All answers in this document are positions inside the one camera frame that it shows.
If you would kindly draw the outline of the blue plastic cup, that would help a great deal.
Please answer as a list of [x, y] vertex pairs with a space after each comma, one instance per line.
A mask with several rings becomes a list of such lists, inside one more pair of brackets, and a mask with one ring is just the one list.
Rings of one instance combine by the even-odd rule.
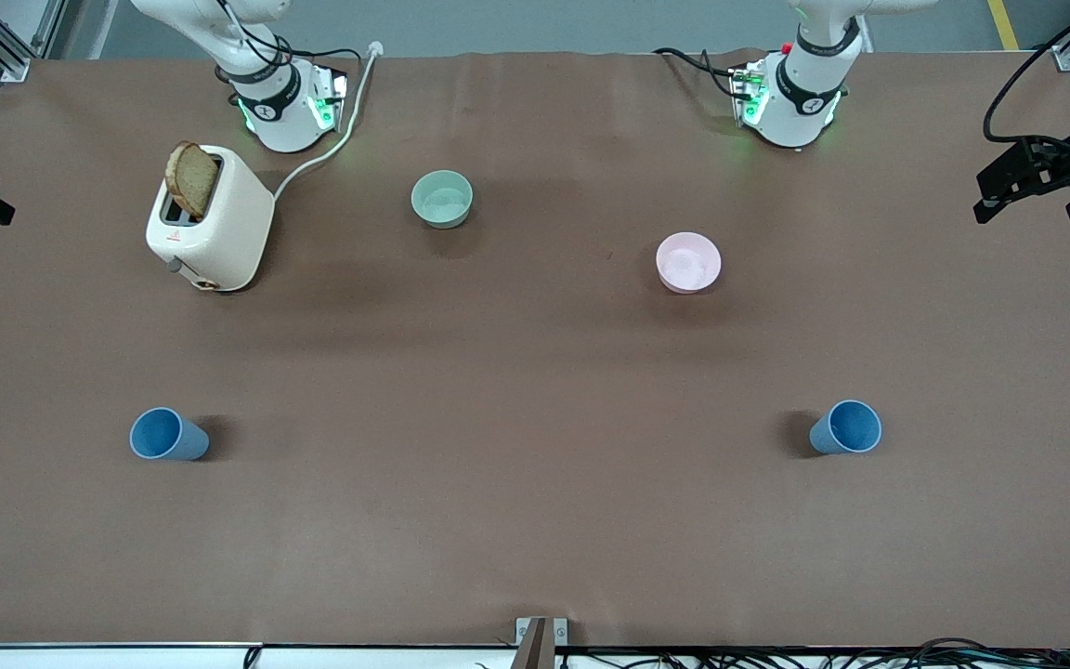
[[196, 461], [209, 446], [204, 429], [167, 407], [150, 408], [129, 429], [129, 448], [143, 460]]
[[876, 448], [883, 435], [878, 412], [858, 400], [836, 402], [808, 432], [821, 454], [860, 454]]

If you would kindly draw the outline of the brown bread slice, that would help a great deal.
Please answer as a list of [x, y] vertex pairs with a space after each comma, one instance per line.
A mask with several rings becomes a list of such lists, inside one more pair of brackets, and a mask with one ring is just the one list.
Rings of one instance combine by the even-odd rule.
[[167, 158], [164, 183], [174, 203], [195, 219], [205, 216], [220, 166], [194, 141], [179, 141]]

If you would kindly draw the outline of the cream two-slot toaster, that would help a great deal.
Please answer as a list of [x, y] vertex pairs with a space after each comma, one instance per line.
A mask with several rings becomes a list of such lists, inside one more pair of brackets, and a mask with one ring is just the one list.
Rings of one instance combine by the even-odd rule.
[[241, 291], [268, 245], [275, 199], [241, 156], [200, 145], [220, 166], [205, 216], [190, 217], [160, 183], [146, 223], [146, 245], [166, 269], [204, 292]]

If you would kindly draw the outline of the pink bowl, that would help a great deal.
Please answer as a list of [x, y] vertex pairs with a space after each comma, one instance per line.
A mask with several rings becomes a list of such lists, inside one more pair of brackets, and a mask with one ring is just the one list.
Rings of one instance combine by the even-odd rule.
[[681, 231], [659, 242], [655, 263], [667, 289], [676, 294], [696, 294], [717, 280], [722, 256], [708, 237]]

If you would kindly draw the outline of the green bowl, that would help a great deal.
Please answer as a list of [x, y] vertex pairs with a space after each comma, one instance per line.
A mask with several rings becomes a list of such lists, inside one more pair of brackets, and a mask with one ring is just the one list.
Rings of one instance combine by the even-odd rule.
[[424, 174], [411, 191], [411, 208], [430, 228], [449, 230], [470, 216], [473, 187], [459, 171], [437, 170]]

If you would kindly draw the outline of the brown table cover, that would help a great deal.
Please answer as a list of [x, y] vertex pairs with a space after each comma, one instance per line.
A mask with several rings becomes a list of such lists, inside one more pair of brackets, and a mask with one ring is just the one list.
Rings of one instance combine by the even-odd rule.
[[[867, 55], [800, 153], [655, 57], [383, 59], [232, 295], [146, 245], [166, 157], [300, 157], [204, 62], [35, 64], [0, 90], [0, 642], [1070, 647], [1070, 194], [972, 215], [1020, 59]], [[696, 294], [681, 231], [722, 256]], [[876, 448], [812, 448], [842, 400]], [[204, 457], [132, 453], [156, 407]]]

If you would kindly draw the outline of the metal table bracket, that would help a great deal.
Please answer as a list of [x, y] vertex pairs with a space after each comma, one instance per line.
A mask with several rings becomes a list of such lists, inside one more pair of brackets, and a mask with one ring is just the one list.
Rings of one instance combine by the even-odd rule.
[[516, 652], [510, 669], [570, 669], [565, 648], [569, 619], [522, 617], [515, 623]]

